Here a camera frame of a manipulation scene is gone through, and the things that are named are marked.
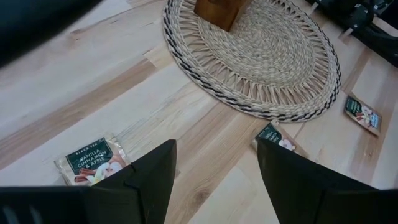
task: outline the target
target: black object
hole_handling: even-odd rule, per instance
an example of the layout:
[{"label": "black object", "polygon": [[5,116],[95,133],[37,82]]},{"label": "black object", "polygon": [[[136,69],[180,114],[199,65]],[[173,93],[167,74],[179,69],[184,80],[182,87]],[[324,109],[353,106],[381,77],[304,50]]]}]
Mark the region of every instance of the black object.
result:
[{"label": "black object", "polygon": [[[390,36],[387,32],[373,24],[374,15],[388,10],[386,7],[391,0],[306,0],[310,4],[318,3],[317,9],[326,14],[336,24],[344,29],[353,29],[351,35],[358,38],[370,49],[398,67],[398,37]],[[374,6],[384,8],[375,10]]]},{"label": "black object", "polygon": [[0,223],[163,223],[176,158],[169,140],[92,187],[2,187]]},{"label": "black object", "polygon": [[0,1],[0,67],[86,14],[101,0]]},{"label": "black object", "polygon": [[258,161],[281,224],[398,223],[398,190],[378,190],[265,139]]},{"label": "black object", "polygon": [[388,22],[395,29],[398,29],[398,1],[392,2],[388,8],[380,15],[380,18]]}]

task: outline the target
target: wooden block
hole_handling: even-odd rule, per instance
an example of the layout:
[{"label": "wooden block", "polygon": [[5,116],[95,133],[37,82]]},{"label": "wooden block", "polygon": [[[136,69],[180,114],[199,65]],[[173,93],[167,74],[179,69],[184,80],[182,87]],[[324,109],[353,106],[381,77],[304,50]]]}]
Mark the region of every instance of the wooden block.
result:
[{"label": "wooden block", "polygon": [[229,32],[251,0],[197,0],[194,13]]}]

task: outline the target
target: tea packet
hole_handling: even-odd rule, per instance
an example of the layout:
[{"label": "tea packet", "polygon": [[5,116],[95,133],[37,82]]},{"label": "tea packet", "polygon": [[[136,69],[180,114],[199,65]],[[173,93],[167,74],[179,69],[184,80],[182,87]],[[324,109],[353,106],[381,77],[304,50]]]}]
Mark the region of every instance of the tea packet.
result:
[{"label": "tea packet", "polygon": [[67,185],[91,186],[130,162],[118,140],[109,134],[54,163]]},{"label": "tea packet", "polygon": [[292,138],[280,125],[277,120],[271,121],[260,133],[253,139],[252,147],[257,151],[259,139],[266,139],[276,143],[290,151],[308,158],[308,153]]},{"label": "tea packet", "polygon": [[380,135],[381,115],[366,103],[350,94],[345,104],[346,114],[362,127],[375,134]]}]

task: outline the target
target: wood grain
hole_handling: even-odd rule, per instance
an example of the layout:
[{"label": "wood grain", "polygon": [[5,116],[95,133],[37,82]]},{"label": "wood grain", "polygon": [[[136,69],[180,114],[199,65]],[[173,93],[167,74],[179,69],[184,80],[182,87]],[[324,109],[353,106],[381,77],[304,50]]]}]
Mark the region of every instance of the wood grain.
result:
[{"label": "wood grain", "polygon": [[155,70],[153,64],[144,59],[91,93],[2,139],[0,141],[0,169],[138,85],[152,75]]},{"label": "wood grain", "polygon": [[[397,69],[354,37],[341,39],[343,29],[306,1],[293,2],[334,45],[342,91],[323,116],[280,125],[311,160],[379,189],[398,187]],[[0,69],[0,185],[63,185],[53,161],[106,133],[132,161],[177,139],[166,223],[278,223],[250,145],[269,121],[219,102],[179,69],[164,42],[165,3],[104,0]],[[351,92],[382,113],[379,138],[344,114]]]}]

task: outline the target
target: woven placemat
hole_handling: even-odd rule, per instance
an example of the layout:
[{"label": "woven placemat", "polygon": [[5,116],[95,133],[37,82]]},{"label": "woven placemat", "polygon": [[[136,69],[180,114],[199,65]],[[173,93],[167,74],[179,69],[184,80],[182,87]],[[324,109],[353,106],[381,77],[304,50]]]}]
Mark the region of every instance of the woven placemat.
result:
[{"label": "woven placemat", "polygon": [[245,113],[307,121],[336,100],[340,66],[328,37],[286,0],[253,0],[231,32],[193,13],[195,0],[168,0],[169,50],[200,87]]}]

